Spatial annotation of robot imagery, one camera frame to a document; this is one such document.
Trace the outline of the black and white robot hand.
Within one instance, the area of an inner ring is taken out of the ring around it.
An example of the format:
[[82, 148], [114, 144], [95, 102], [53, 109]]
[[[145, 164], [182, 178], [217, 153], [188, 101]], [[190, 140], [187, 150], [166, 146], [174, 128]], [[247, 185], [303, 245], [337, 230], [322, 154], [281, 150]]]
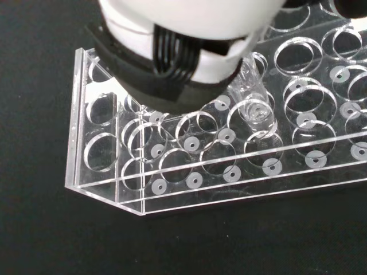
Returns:
[[282, 10], [315, 1], [99, 1], [97, 56], [139, 104], [184, 114], [219, 97]]

